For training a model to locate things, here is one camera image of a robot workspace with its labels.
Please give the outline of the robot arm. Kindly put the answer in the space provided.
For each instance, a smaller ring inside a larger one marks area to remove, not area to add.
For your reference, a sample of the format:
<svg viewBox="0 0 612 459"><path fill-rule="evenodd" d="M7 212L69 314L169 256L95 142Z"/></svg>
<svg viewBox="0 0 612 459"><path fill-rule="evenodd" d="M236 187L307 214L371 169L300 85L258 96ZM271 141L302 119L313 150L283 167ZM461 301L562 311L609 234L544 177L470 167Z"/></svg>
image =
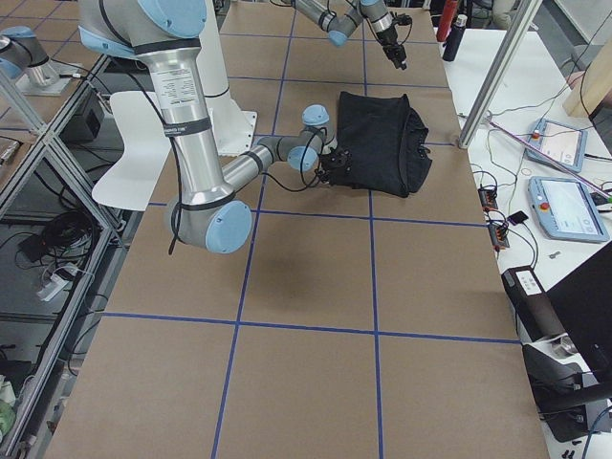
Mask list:
<svg viewBox="0 0 612 459"><path fill-rule="evenodd" d="M344 14L333 11L328 3L319 1L282 1L302 13L327 33L328 39L337 47L343 46L353 32L365 22L385 56L396 69L406 70L404 43L399 41L398 26L412 26L412 18L405 13L392 12L384 1L348 1L349 9Z"/></svg>
<svg viewBox="0 0 612 459"><path fill-rule="evenodd" d="M196 58L207 22L202 1L81 1L84 46L142 62L151 76L155 112L169 139L180 191L166 221L175 242L227 254L251 233L251 210L235 194L275 162L298 171L337 152L336 132L322 105L308 107L299 135L265 138L221 165Z"/></svg>

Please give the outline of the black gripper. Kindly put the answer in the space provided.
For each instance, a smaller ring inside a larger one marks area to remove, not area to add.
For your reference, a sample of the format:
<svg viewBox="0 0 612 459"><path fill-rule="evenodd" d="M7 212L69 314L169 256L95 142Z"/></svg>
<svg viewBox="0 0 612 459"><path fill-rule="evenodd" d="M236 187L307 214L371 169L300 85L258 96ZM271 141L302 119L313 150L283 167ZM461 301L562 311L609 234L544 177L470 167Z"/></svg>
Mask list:
<svg viewBox="0 0 612 459"><path fill-rule="evenodd" d="M331 186L351 186L350 172L352 155L343 148L332 148L328 154L319 156L319 179Z"/></svg>
<svg viewBox="0 0 612 459"><path fill-rule="evenodd" d="M398 42L396 28L391 26L377 33L377 38L382 45L386 57L394 64L396 69L406 70L406 53L404 46Z"/></svg>

